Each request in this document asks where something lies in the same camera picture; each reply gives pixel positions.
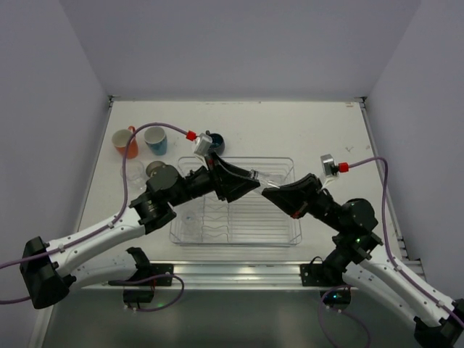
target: robotic arm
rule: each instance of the robotic arm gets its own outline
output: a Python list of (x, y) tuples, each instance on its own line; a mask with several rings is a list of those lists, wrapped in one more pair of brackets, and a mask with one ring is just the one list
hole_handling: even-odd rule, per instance
[[(335, 175), (331, 163), (325, 168)], [(138, 280), (152, 275), (150, 264), (139, 248), (107, 259), (102, 252), (124, 241), (151, 233), (169, 223), (176, 214), (172, 207), (215, 192), (218, 199), (233, 202), (252, 190), (261, 194), (292, 218), (307, 213), (338, 232), (335, 250), (321, 264), (309, 265), (310, 273), (327, 286), (348, 283), (384, 303), (415, 330), (422, 347), (452, 347), (463, 331), (456, 318), (464, 319), (464, 300), (440, 293), (418, 277), (400, 260), (391, 262), (382, 240), (374, 234), (378, 221), (370, 203), (351, 199), (337, 204), (319, 178), (308, 174), (285, 186), (266, 185), (258, 172), (230, 165), (215, 153), (204, 157), (204, 166), (185, 178), (171, 165), (157, 168), (146, 182), (146, 192), (133, 200), (118, 221), (111, 217), (98, 226), (44, 243), (40, 237), (25, 245), (23, 257), (50, 250), (59, 252), (22, 262), (20, 270), (35, 308), (54, 305), (70, 290), (115, 279)], [(94, 236), (97, 227), (108, 228)], [(84, 236), (91, 238), (66, 247)], [(411, 280), (433, 293), (433, 303), (411, 284)]]

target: white table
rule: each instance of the white table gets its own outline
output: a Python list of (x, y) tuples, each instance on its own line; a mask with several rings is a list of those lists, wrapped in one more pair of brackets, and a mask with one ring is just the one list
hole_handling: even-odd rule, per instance
[[(338, 162), (357, 162), (373, 156), (368, 132), (358, 103), (282, 102), (282, 101), (116, 101), (88, 193), (80, 229), (98, 223), (120, 209), (123, 185), (121, 156), (113, 149), (112, 134), (129, 125), (166, 122), (197, 133), (221, 133), (226, 142), (225, 156), (290, 157), (298, 178), (307, 173), (322, 173), (320, 156), (332, 154)], [(155, 157), (137, 137), (138, 160), (145, 165), (154, 160), (177, 165), (179, 157), (191, 156), (191, 142), (167, 130), (168, 151)], [(381, 180), (375, 164), (367, 164), (343, 175), (329, 186), (334, 199), (365, 198), (374, 206), (380, 220)], [(392, 219), (387, 225), (394, 253), (400, 255)], [(142, 247), (150, 260), (307, 262), (314, 256), (324, 258), (333, 249), (329, 227), (307, 215), (301, 219), (302, 242), (290, 247), (179, 246), (169, 240), (169, 228), (116, 246), (108, 255), (128, 247)], [(375, 232), (381, 235), (381, 226)]]

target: dish rack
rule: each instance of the dish rack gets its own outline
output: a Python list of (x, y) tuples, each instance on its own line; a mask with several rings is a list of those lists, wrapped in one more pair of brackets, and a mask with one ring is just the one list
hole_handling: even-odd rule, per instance
[[(256, 170), (279, 186), (292, 183), (294, 163), (288, 157), (223, 157), (247, 170)], [(195, 157), (181, 157), (182, 175), (200, 167)], [(282, 246), (302, 240), (299, 220), (290, 218), (256, 191), (227, 203), (213, 192), (176, 207), (178, 216), (170, 226), (170, 240), (176, 244), (227, 244)]]

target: orange mug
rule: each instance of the orange mug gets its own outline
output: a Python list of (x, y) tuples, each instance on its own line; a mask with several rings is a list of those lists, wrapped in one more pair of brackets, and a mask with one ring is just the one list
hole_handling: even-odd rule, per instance
[[(130, 126), (128, 129), (121, 129), (118, 130), (113, 134), (111, 138), (111, 142), (115, 149), (124, 156), (125, 146), (128, 143), (129, 138), (131, 137), (132, 133), (135, 132), (136, 129), (133, 126)], [(137, 140), (134, 138), (129, 144), (128, 150), (128, 159), (135, 158), (138, 155), (138, 145)]]

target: small object on table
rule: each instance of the small object on table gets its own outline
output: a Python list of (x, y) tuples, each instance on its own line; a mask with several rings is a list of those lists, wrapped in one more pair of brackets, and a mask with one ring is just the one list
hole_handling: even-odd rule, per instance
[(215, 152), (219, 155), (223, 154), (225, 149), (225, 142), (223, 136), (219, 133), (210, 133), (209, 130), (206, 131), (207, 136), (210, 136), (212, 139), (212, 144), (210, 146), (209, 152)]
[(151, 178), (156, 169), (158, 167), (162, 167), (163, 165), (165, 165), (165, 163), (162, 161), (153, 161), (152, 163), (148, 164), (145, 169), (146, 176)]
[(125, 163), (125, 177), (128, 181), (128, 187), (140, 193), (146, 189), (146, 176), (144, 164), (140, 161), (127, 161)]
[(145, 144), (157, 156), (162, 156), (167, 151), (166, 132), (161, 127), (150, 127), (145, 130)]
[[(132, 133), (136, 131), (136, 128), (132, 125), (129, 126), (128, 129), (120, 129), (113, 134), (111, 137), (111, 142), (115, 149), (124, 156), (125, 146), (128, 143), (129, 138), (131, 137)], [(138, 155), (138, 145), (137, 140), (134, 138), (129, 144), (128, 150), (128, 159), (133, 159)]]

